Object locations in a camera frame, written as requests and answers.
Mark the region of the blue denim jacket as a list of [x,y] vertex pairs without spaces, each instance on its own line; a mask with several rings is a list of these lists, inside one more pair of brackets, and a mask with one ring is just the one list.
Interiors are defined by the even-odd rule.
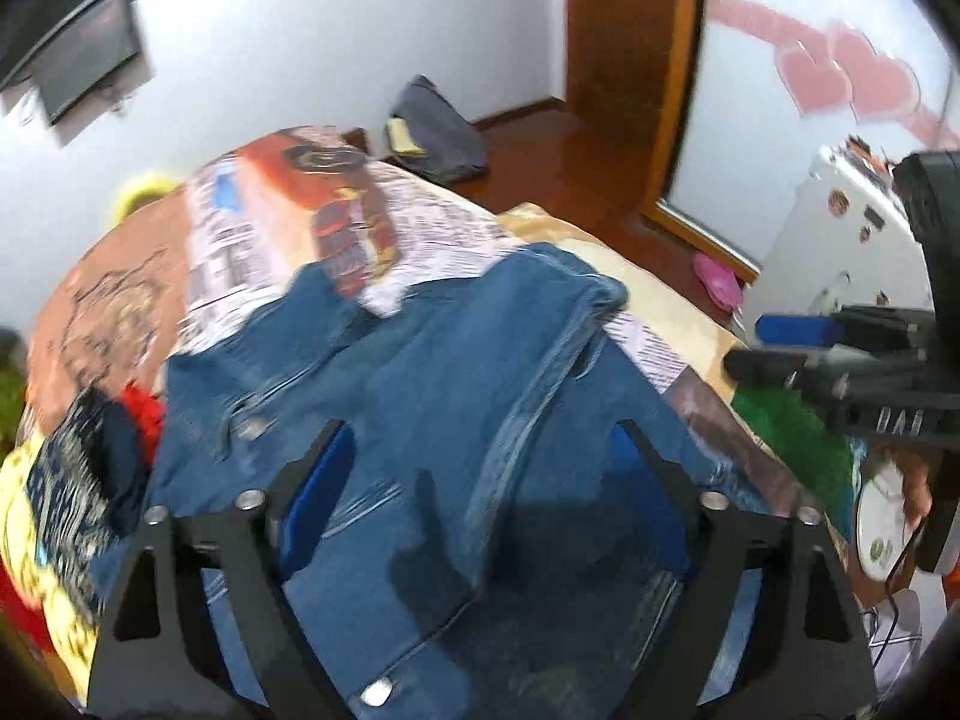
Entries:
[[414,284],[392,316],[319,265],[169,361],[146,507],[223,511],[327,424],[355,463],[283,591],[361,718],[602,718],[680,595],[656,483],[620,422],[737,509],[763,499],[615,340],[622,283],[553,245]]

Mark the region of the green blanket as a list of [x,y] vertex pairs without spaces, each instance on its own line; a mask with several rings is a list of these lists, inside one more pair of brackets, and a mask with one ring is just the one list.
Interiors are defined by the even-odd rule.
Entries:
[[796,392],[741,383],[734,411],[814,493],[835,522],[853,507],[854,455]]

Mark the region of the white cabinet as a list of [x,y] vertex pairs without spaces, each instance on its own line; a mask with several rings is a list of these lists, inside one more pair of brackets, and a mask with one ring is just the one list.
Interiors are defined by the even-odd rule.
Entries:
[[934,307],[923,250],[892,176],[854,142],[814,156],[734,327],[755,344],[765,314],[816,316],[845,305]]

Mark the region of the pink slipper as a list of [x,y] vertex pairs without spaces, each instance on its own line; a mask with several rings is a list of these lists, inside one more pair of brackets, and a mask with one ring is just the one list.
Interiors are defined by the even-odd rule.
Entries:
[[714,305],[724,312],[736,312],[742,307],[742,286],[731,268],[701,252],[693,255],[692,263],[695,277],[703,284],[704,291]]

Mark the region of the yellow printed garment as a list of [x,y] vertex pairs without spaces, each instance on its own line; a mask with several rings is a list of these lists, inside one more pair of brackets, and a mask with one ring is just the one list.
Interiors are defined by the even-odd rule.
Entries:
[[2,461],[2,567],[20,600],[43,617],[82,702],[104,610],[91,566],[114,541],[106,514],[79,440],[32,429]]

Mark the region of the navy patterned garment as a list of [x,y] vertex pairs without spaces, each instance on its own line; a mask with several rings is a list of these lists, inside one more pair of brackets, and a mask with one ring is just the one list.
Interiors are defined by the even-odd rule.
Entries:
[[94,561],[139,525],[146,478],[137,424],[96,387],[76,395],[29,472],[39,554],[88,619],[103,611]]

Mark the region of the red garment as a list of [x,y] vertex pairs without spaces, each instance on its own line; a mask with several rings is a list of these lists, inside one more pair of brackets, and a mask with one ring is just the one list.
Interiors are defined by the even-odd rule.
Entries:
[[143,461],[146,466],[155,463],[156,450],[160,445],[164,424],[164,406],[146,388],[137,382],[129,382],[119,395],[125,411],[137,424],[142,443]]

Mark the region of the newspaper print bed sheet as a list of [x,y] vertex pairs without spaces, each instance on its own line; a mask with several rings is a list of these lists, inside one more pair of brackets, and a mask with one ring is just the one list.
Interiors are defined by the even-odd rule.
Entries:
[[[422,281],[475,277],[524,242],[447,188],[373,160],[352,135],[296,127],[195,171],[105,232],[39,312],[26,401],[52,429],[88,385],[160,390],[176,353],[236,332],[252,310],[319,263],[337,288],[390,314]],[[612,337],[693,433],[732,458],[788,515],[812,502],[799,479],[628,302]]]

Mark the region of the dark grey floor bag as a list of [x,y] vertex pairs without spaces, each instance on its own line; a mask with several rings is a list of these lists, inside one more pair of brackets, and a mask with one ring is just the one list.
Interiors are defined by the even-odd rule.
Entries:
[[387,117],[386,137],[398,164],[435,184],[471,181],[490,169],[482,133],[423,75],[412,78],[398,95]]

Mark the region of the pink heart wall stickers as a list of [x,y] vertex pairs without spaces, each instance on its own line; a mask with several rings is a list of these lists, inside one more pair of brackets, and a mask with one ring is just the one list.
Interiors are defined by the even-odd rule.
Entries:
[[958,127],[923,101],[913,67],[882,54],[857,29],[815,29],[748,0],[706,0],[709,21],[775,49],[781,83],[800,115],[849,109],[860,124],[895,122],[928,148],[955,148]]

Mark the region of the wooden door frame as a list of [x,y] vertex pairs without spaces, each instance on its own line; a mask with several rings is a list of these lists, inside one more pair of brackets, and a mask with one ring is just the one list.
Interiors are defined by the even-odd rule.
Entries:
[[566,0],[566,107],[630,156],[625,208],[751,283],[760,267],[716,232],[672,210],[704,0]]

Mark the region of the wall mounted black television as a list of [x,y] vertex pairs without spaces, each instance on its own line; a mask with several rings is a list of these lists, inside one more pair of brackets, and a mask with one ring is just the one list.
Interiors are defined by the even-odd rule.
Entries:
[[140,54],[132,0],[2,0],[2,86],[36,86],[49,124]]

